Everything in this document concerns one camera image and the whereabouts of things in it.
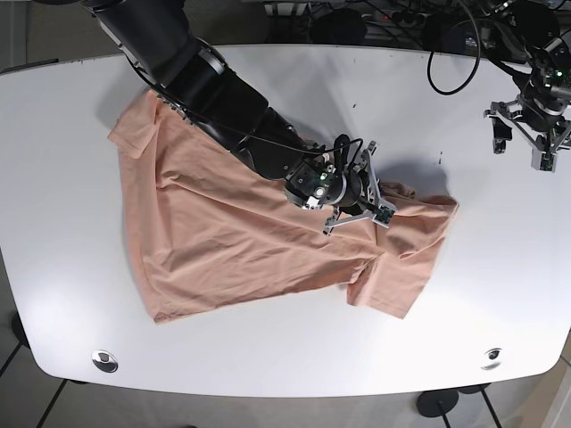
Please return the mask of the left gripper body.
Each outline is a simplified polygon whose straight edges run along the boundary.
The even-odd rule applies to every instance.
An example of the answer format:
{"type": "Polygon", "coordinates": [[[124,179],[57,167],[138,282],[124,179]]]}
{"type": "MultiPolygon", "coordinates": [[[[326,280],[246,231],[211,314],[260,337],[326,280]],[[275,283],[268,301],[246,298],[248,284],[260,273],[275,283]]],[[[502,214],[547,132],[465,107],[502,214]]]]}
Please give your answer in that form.
{"type": "Polygon", "coordinates": [[[531,68],[528,73],[489,58],[511,76],[519,93],[513,101],[491,103],[484,116],[501,119],[512,128],[512,134],[517,130],[532,149],[553,153],[568,150],[570,120],[565,114],[570,106],[570,43],[555,37],[543,47],[530,47],[526,53],[531,68]]]}

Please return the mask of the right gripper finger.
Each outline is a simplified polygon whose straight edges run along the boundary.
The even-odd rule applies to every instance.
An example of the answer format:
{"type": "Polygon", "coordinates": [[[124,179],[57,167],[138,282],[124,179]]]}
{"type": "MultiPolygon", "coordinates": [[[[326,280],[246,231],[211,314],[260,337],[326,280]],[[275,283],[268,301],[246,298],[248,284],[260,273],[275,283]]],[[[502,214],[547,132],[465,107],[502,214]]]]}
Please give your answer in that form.
{"type": "Polygon", "coordinates": [[[396,213],[396,207],[392,204],[381,203],[374,211],[372,221],[378,226],[388,228],[396,213]]]}

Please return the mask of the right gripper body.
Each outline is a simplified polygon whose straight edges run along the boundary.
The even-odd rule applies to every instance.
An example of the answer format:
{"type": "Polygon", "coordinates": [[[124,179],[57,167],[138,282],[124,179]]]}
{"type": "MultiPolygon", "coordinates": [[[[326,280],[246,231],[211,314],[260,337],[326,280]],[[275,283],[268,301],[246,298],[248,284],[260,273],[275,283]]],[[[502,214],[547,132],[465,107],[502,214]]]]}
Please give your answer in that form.
{"type": "Polygon", "coordinates": [[[324,235],[361,220],[384,224],[384,198],[371,166],[377,143],[359,146],[353,156],[337,140],[339,153],[324,153],[302,160],[285,178],[284,193],[289,202],[303,210],[333,208],[323,228],[324,235]]]}

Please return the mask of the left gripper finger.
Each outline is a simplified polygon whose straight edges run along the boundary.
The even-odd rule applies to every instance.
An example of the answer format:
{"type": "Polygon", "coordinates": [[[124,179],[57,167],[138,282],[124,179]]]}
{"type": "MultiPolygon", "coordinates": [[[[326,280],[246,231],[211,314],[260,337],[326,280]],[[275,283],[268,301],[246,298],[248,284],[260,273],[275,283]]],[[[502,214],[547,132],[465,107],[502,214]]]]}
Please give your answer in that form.
{"type": "Polygon", "coordinates": [[[501,119],[492,117],[492,149],[494,154],[503,154],[507,148],[507,142],[513,138],[512,128],[501,119]]]}
{"type": "Polygon", "coordinates": [[[543,172],[554,173],[557,164],[557,154],[553,152],[542,152],[538,149],[532,150],[531,166],[533,169],[543,172]]]}

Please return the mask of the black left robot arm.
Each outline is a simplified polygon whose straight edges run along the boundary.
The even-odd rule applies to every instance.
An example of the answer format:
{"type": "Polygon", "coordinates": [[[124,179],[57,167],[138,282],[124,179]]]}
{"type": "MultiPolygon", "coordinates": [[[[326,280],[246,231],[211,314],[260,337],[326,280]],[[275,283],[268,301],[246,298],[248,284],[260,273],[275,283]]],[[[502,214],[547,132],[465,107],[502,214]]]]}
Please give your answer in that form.
{"type": "Polygon", "coordinates": [[[502,154],[517,130],[532,148],[532,167],[553,172],[560,151],[570,148],[570,32],[562,32],[554,10],[535,1],[490,1],[485,21],[497,29],[502,46],[525,62],[516,70],[486,50],[487,59],[511,76],[519,93],[511,102],[493,102],[484,112],[492,121],[493,152],[502,154]]]}

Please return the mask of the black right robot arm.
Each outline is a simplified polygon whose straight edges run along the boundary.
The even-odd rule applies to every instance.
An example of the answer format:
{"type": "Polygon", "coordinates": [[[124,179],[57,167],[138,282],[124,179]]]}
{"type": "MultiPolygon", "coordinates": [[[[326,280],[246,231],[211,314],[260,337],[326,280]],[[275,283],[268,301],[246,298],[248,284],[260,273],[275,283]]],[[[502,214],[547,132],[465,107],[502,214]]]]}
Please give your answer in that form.
{"type": "Polygon", "coordinates": [[[132,68],[184,120],[263,177],[283,184],[305,210],[333,209],[324,232],[369,219],[387,227],[396,207],[371,166],[376,145],[347,135],[332,147],[302,140],[267,99],[195,37],[181,1],[84,1],[132,68]]]}

